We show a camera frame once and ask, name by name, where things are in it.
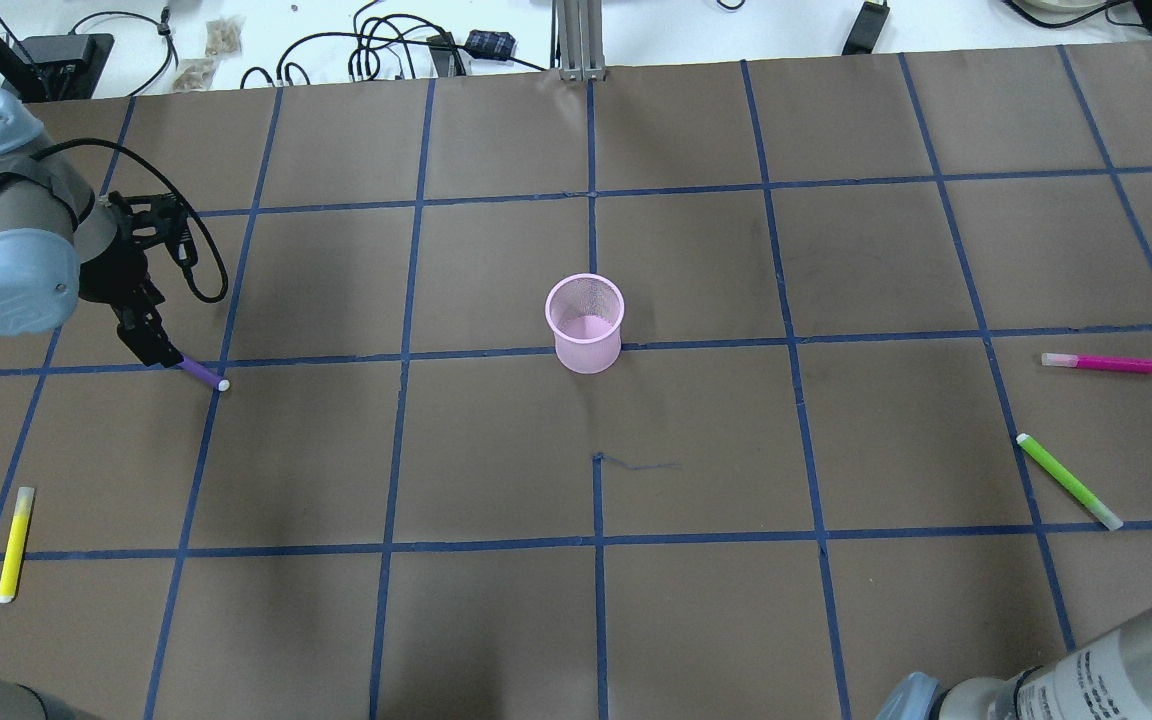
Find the yellow marker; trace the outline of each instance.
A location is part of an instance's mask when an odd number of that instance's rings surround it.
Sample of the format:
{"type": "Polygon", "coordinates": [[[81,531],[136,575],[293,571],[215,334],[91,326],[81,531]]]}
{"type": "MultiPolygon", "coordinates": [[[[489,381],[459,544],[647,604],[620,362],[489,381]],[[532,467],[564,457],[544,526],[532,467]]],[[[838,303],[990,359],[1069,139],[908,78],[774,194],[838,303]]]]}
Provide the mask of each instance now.
{"type": "Polygon", "coordinates": [[[3,577],[0,578],[0,602],[15,600],[20,583],[20,562],[24,560],[24,537],[29,535],[29,513],[33,509],[33,488],[17,491],[17,510],[12,515],[8,552],[3,556],[3,577]]]}

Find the plastic bag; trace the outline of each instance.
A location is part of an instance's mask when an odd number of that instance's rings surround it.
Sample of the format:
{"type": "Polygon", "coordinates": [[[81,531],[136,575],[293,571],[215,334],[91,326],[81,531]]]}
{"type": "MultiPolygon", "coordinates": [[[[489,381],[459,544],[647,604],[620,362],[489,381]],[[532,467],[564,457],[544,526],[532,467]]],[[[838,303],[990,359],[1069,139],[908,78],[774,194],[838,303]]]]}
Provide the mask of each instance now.
{"type": "Polygon", "coordinates": [[[172,82],[172,92],[189,92],[192,90],[210,90],[211,77],[217,74],[214,58],[197,58],[180,60],[177,77],[172,82]]]}
{"type": "Polygon", "coordinates": [[[207,20],[207,50],[205,55],[237,55],[243,51],[243,18],[207,20]]]}

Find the green marker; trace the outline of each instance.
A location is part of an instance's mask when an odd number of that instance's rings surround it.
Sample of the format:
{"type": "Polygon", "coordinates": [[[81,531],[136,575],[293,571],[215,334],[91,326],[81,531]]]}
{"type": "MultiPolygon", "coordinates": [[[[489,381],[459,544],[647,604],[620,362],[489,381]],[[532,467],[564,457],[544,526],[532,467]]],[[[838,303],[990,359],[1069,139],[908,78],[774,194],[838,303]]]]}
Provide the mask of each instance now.
{"type": "Polygon", "coordinates": [[[1059,460],[1052,457],[1051,452],[1047,452],[1046,447],[1038,445],[1037,439],[1025,433],[1020,433],[1020,435],[1016,435],[1016,445],[1026,455],[1033,457],[1034,462],[1043,465],[1043,470],[1047,470],[1051,477],[1056,478],[1056,483],[1060,483],[1061,487],[1068,488],[1075,500],[1083,502],[1083,507],[1087,507],[1087,511],[1091,511],[1097,520],[1100,520],[1102,525],[1111,530],[1123,526],[1123,520],[1119,520],[1119,516],[1101,502],[1101,498],[1096,497],[1092,491],[1089,491],[1087,486],[1084,486],[1083,483],[1079,483],[1078,478],[1074,477],[1074,473],[1066,470],[1059,460]]]}

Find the pink mesh cup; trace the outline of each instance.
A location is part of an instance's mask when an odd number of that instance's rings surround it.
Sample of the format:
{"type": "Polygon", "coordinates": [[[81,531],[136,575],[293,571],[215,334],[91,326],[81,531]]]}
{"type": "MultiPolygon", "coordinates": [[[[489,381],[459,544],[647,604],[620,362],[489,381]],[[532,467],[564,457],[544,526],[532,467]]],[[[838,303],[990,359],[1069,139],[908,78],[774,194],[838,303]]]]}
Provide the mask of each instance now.
{"type": "Polygon", "coordinates": [[[564,278],[545,300],[558,359],[574,373],[601,373],[621,355],[626,297],[602,275],[564,278]]]}

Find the electrical cable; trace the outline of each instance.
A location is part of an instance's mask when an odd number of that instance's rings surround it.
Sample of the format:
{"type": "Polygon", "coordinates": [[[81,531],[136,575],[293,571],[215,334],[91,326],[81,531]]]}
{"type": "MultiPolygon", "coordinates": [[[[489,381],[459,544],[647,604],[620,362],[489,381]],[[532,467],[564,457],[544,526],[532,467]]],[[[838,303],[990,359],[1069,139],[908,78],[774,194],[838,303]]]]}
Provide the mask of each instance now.
{"type": "MultiPolygon", "coordinates": [[[[143,20],[143,22],[147,22],[151,24],[151,26],[154,26],[157,31],[159,31],[159,35],[162,37],[162,39],[168,43],[168,53],[166,53],[166,56],[164,56],[162,65],[159,65],[159,69],[156,69],[154,74],[151,74],[150,79],[141,83],[141,86],[136,88],[136,90],[134,90],[132,92],[128,92],[127,94],[128,97],[139,94],[143,90],[145,90],[145,88],[154,85],[157,79],[162,77],[162,74],[166,73],[166,69],[168,69],[168,65],[172,65],[173,61],[175,61],[175,65],[180,66],[180,54],[177,53],[177,50],[175,50],[175,41],[172,38],[172,26],[170,24],[168,24],[168,20],[172,18],[172,6],[165,5],[162,7],[162,13],[159,15],[158,20],[151,18],[147,15],[142,15],[139,13],[129,13],[127,10],[101,10],[100,13],[92,13],[86,17],[78,20],[77,23],[74,23],[73,26],[69,28],[69,35],[77,33],[78,26],[81,26],[81,24],[83,23],[86,23],[88,20],[104,18],[104,17],[143,20]]],[[[60,92],[58,97],[65,97],[65,92],[60,92]]]]}
{"type": "MultiPolygon", "coordinates": [[[[320,37],[357,37],[357,36],[353,35],[353,32],[343,32],[343,31],[314,32],[314,35],[306,35],[305,37],[300,38],[300,40],[294,41],[293,45],[288,47],[288,50],[283,51],[283,54],[278,60],[275,75],[279,76],[278,68],[287,67],[287,56],[291,54],[293,50],[296,50],[302,44],[305,44],[305,41],[317,40],[317,38],[320,37]]],[[[467,50],[467,47],[463,45],[444,46],[442,44],[435,44],[434,41],[404,40],[404,38],[399,38],[399,37],[376,37],[374,40],[389,41],[391,44],[399,44],[399,45],[420,45],[424,47],[439,47],[440,50],[444,50],[444,47],[446,50],[467,50]]],[[[520,60],[513,56],[509,56],[508,60],[511,61],[511,63],[522,65],[522,67],[530,68],[532,70],[540,70],[540,73],[544,73],[545,70],[545,68],[541,68],[539,65],[529,63],[529,61],[526,60],[520,60]]]]}
{"type": "Polygon", "coordinates": [[[244,88],[247,88],[247,78],[251,77],[252,73],[262,74],[262,76],[265,76],[265,82],[268,82],[271,86],[274,85],[274,78],[270,76],[270,70],[266,70],[257,65],[256,67],[247,68],[247,73],[243,73],[243,79],[238,81],[238,90],[244,90],[244,88]]]}
{"type": "MultiPolygon", "coordinates": [[[[217,242],[211,237],[211,232],[207,229],[207,225],[202,221],[202,218],[198,217],[198,211],[194,209],[194,205],[189,204],[189,200],[179,190],[179,188],[161,172],[159,172],[159,169],[157,169],[149,160],[141,158],[141,156],[136,154],[136,152],[130,149],[119,145],[118,142],[101,141],[99,137],[76,137],[74,141],[59,142],[56,145],[48,145],[43,150],[33,152],[29,156],[29,158],[33,160],[41,160],[58,154],[58,152],[65,152],[66,150],[73,147],[84,146],[105,147],[119,152],[122,156],[128,156],[128,158],[131,158],[136,161],[136,164],[141,165],[142,168],[145,168],[151,176],[154,176],[157,181],[161,182],[164,187],[168,188],[168,192],[175,196],[175,199],[180,200],[180,206],[185,210],[189,219],[192,219],[194,223],[197,225],[198,229],[200,229],[202,236],[207,243],[207,250],[211,251],[211,258],[215,260],[215,270],[218,270],[218,273],[220,274],[220,291],[217,291],[215,295],[209,296],[205,295],[204,291],[198,290],[198,286],[194,279],[194,270],[191,268],[180,268],[180,274],[184,275],[184,281],[187,286],[189,286],[189,291],[191,291],[197,300],[207,302],[207,304],[215,304],[215,302],[225,300],[225,295],[228,295],[229,293],[229,272],[225,268],[225,260],[220,256],[217,242]]],[[[14,174],[0,174],[0,192],[2,192],[9,183],[18,181],[20,179],[20,176],[14,176],[14,174]]]]}
{"type": "Polygon", "coordinates": [[[122,18],[145,20],[145,22],[152,24],[152,26],[157,26],[157,24],[159,24],[157,23],[157,20],[151,18],[147,15],[142,15],[139,13],[128,13],[127,10],[101,10],[100,13],[92,13],[86,17],[78,20],[77,23],[74,23],[73,28],[69,28],[69,35],[76,33],[78,31],[78,26],[81,26],[81,24],[83,23],[86,23],[88,20],[105,17],[105,15],[115,15],[115,17],[122,17],[122,18]]]}
{"type": "MultiPolygon", "coordinates": [[[[462,50],[462,47],[460,45],[456,45],[456,41],[454,41],[452,39],[452,33],[447,32],[447,29],[444,29],[442,26],[437,26],[434,23],[429,22],[427,18],[420,17],[420,15],[412,15],[412,14],[408,14],[408,13],[392,13],[392,14],[385,15],[385,17],[380,18],[379,22],[385,22],[385,23],[389,24],[389,26],[394,26],[393,20],[395,20],[395,18],[412,20],[414,22],[419,23],[419,24],[417,24],[417,26],[408,28],[403,32],[399,32],[397,33],[397,39],[394,40],[394,41],[402,41],[407,37],[407,33],[415,32],[415,31],[417,31],[417,29],[423,29],[423,28],[427,26],[430,29],[433,29],[433,31],[438,33],[440,40],[444,41],[444,46],[447,46],[448,50],[452,50],[452,47],[454,47],[455,50],[462,50]]],[[[376,37],[376,29],[379,29],[379,28],[372,29],[372,32],[369,36],[371,38],[371,40],[380,40],[380,41],[387,40],[387,38],[378,38],[378,37],[376,37]]],[[[384,50],[384,47],[387,47],[387,45],[381,45],[380,47],[378,47],[378,50],[384,50]]],[[[429,45],[430,47],[434,47],[434,45],[430,45],[427,41],[426,41],[426,45],[429,45]]],[[[465,73],[465,65],[463,65],[462,61],[461,61],[461,54],[460,53],[453,53],[452,54],[452,59],[454,61],[456,61],[456,73],[457,74],[462,74],[462,76],[463,76],[463,74],[468,74],[468,73],[465,73]]],[[[408,54],[408,61],[410,61],[410,60],[411,60],[411,56],[410,56],[410,54],[408,54]]],[[[412,75],[415,76],[415,74],[416,74],[416,70],[415,70],[415,68],[412,68],[412,75]]]]}
{"type": "Polygon", "coordinates": [[[132,92],[128,92],[127,96],[132,97],[145,90],[145,88],[154,85],[157,79],[162,77],[162,74],[166,73],[166,69],[168,69],[168,65],[172,63],[172,60],[175,60],[175,63],[180,65],[180,55],[177,55],[177,52],[175,51],[175,43],[172,40],[172,37],[168,36],[168,54],[166,54],[162,59],[162,65],[159,65],[159,69],[154,70],[154,74],[150,76],[150,79],[141,83],[141,88],[136,88],[132,92]]]}
{"type": "Polygon", "coordinates": [[[38,82],[41,83],[41,94],[44,94],[47,100],[51,100],[51,88],[47,88],[47,81],[41,76],[41,69],[38,69],[38,63],[36,63],[33,55],[29,54],[29,48],[24,46],[23,41],[20,41],[20,38],[15,36],[12,28],[8,26],[8,22],[3,20],[3,15],[0,15],[0,26],[3,26],[5,31],[8,32],[8,37],[17,44],[20,54],[24,55],[24,59],[29,62],[29,68],[33,70],[35,77],[37,77],[38,82]]]}
{"type": "Polygon", "coordinates": [[[1018,14],[1025,22],[1034,24],[1034,26],[1041,26],[1047,29],[1061,29],[1066,26],[1073,26],[1073,24],[1078,24],[1083,22],[1083,20],[1096,17],[1096,15],[1101,13],[1106,13],[1106,17],[1108,17],[1108,10],[1111,8],[1116,8],[1116,6],[1123,3],[1130,3],[1130,1],[1132,0],[1108,0],[1107,3],[1100,5],[1098,6],[1098,8],[1093,10],[1087,10],[1087,13],[1083,13],[1076,18],[1062,20],[1062,22],[1059,23],[1049,23],[1046,22],[1046,20],[1033,17],[1033,15],[1030,15],[1028,10],[1021,8],[1021,6],[1016,3],[1016,0],[1002,0],[1002,3],[1009,6],[1009,8],[1015,10],[1016,14],[1018,14]]]}
{"type": "Polygon", "coordinates": [[[1123,20],[1115,20],[1108,8],[1105,9],[1105,20],[1111,23],[1112,26],[1137,26],[1139,29],[1144,29],[1144,31],[1149,31],[1149,35],[1152,35],[1152,29],[1149,29],[1144,23],[1126,23],[1123,20]]]}
{"type": "MultiPolygon", "coordinates": [[[[376,31],[378,31],[378,29],[380,29],[381,24],[385,24],[389,29],[393,29],[394,35],[396,35],[399,38],[406,38],[407,33],[415,32],[415,31],[417,31],[417,29],[422,29],[423,26],[432,26],[429,23],[424,23],[424,24],[420,24],[419,26],[408,28],[406,31],[399,31],[396,24],[394,24],[393,20],[389,17],[389,15],[387,15],[387,17],[384,17],[384,18],[365,18],[365,20],[363,20],[362,21],[362,26],[358,26],[356,32],[358,33],[358,50],[364,50],[365,53],[366,53],[366,55],[362,56],[362,59],[365,60],[365,63],[366,63],[365,68],[366,69],[358,68],[358,74],[362,77],[366,77],[367,79],[374,79],[376,76],[379,76],[379,74],[380,74],[380,50],[388,50],[392,54],[397,55],[397,51],[394,50],[394,45],[396,45],[396,44],[394,44],[394,41],[387,41],[387,44],[385,44],[385,45],[374,46],[376,31]],[[369,22],[374,22],[376,23],[376,26],[371,28],[371,32],[367,32],[367,23],[369,22]],[[376,69],[374,70],[371,70],[371,59],[372,58],[376,59],[376,69]]],[[[416,77],[416,63],[415,63],[415,61],[412,61],[411,47],[408,46],[408,45],[403,45],[403,54],[407,55],[407,68],[411,70],[411,77],[416,77]]],[[[397,69],[399,69],[400,73],[402,71],[402,65],[403,65],[403,60],[402,60],[402,58],[399,58],[397,59],[397,69]]]]}
{"type": "Polygon", "coordinates": [[[314,84],[314,83],[310,82],[310,73],[306,73],[305,68],[301,67],[301,63],[288,63],[287,65],[287,69],[288,69],[288,73],[287,73],[287,85],[293,85],[293,83],[291,83],[291,68],[296,68],[296,69],[301,70],[301,77],[305,78],[305,85],[313,85],[314,84]]]}

